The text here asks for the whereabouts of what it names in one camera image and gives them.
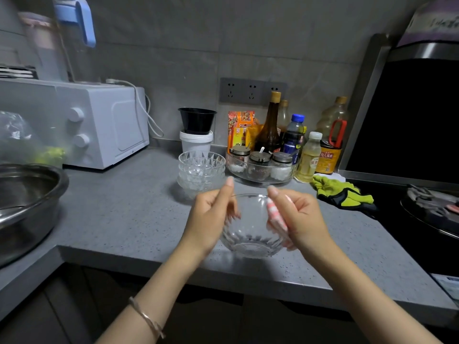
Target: fingernail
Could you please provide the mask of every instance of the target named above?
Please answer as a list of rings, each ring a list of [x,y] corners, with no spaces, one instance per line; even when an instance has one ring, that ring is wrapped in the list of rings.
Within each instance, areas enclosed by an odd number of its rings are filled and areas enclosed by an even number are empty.
[[[270,197],[275,198],[279,194],[279,190],[274,186],[268,187],[268,194]]]
[[[228,176],[226,178],[225,185],[234,187],[234,178],[232,176]]]

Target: wall socket panel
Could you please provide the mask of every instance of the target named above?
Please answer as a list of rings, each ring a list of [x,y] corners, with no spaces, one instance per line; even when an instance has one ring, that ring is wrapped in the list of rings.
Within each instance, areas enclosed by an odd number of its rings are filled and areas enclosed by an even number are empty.
[[[282,82],[222,77],[219,102],[268,106],[271,92],[281,92],[281,98],[285,98],[287,88],[287,83]]]

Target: microwave knob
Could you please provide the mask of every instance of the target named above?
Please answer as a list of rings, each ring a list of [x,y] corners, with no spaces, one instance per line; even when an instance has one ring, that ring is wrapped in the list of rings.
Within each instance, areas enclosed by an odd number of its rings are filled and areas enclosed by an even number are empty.
[[[73,137],[73,144],[78,147],[86,147],[89,145],[89,138],[86,134],[78,134]]]
[[[72,122],[81,122],[84,119],[83,110],[79,107],[72,107],[67,110],[67,118]]]

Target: spice jar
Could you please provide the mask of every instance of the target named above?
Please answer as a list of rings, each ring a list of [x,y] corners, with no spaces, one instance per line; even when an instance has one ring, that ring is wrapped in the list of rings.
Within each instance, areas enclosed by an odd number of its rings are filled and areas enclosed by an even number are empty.
[[[231,156],[228,157],[228,168],[232,173],[243,172],[247,167],[249,160],[250,148],[236,145],[229,149]]]
[[[263,150],[264,147],[260,151],[250,153],[247,176],[252,181],[264,181],[271,173],[271,168],[268,167],[271,154]]]
[[[271,168],[271,177],[279,181],[287,181],[292,171],[292,155],[285,152],[274,152],[269,166]]]

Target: black plastic bowl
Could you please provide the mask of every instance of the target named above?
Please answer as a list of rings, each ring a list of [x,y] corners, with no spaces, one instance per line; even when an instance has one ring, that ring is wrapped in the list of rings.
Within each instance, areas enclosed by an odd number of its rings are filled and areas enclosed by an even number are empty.
[[[213,118],[217,113],[211,109],[194,109],[190,107],[181,108],[179,111],[182,115],[185,132],[197,135],[209,134]]]

